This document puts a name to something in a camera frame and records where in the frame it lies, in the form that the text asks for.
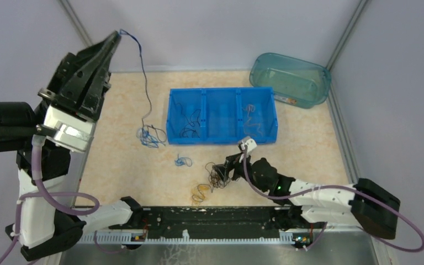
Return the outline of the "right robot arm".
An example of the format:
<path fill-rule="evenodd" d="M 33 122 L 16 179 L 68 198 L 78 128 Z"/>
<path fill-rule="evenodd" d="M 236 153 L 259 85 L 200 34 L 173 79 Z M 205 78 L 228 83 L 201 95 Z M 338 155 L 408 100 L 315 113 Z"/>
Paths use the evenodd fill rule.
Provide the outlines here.
<path fill-rule="evenodd" d="M 212 170 L 220 182 L 239 178 L 251 183 L 264 197 L 278 205 L 294 207 L 289 221 L 295 227 L 307 223 L 331 222 L 358 226 L 368 234 L 387 240 L 396 237 L 398 217 L 386 209 L 400 208 L 400 200 L 370 179 L 356 184 L 320 185 L 287 177 L 265 159 L 254 163 L 242 154 L 228 156 Z"/>

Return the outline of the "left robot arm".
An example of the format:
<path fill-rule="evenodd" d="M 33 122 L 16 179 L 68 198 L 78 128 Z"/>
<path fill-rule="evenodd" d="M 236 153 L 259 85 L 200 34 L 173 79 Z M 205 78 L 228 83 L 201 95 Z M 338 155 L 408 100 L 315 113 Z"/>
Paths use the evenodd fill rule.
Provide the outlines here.
<path fill-rule="evenodd" d="M 144 220 L 142 206 L 132 197 L 102 206 L 92 195 L 63 187 L 71 153 L 85 153 L 93 140 L 121 38 L 121 31 L 113 31 L 99 43 L 68 53 L 39 90 L 36 108 L 0 102 L 0 152 L 16 152 L 19 179 L 15 221 L 6 234 L 12 246 L 21 245 L 30 264 L 67 251 L 86 234 L 135 229 Z"/>

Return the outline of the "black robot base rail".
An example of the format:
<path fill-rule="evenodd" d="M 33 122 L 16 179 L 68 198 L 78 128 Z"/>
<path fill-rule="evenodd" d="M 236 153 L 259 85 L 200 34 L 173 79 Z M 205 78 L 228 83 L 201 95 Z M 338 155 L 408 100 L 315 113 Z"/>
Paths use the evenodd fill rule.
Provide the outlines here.
<path fill-rule="evenodd" d="M 290 206 L 150 206 L 110 229 L 140 230 L 148 239 L 179 239 L 187 231 L 194 240 L 253 240 L 276 239 L 291 229 L 308 232 L 323 227 L 322 222 L 312 225 L 300 214 L 298 207 Z"/>

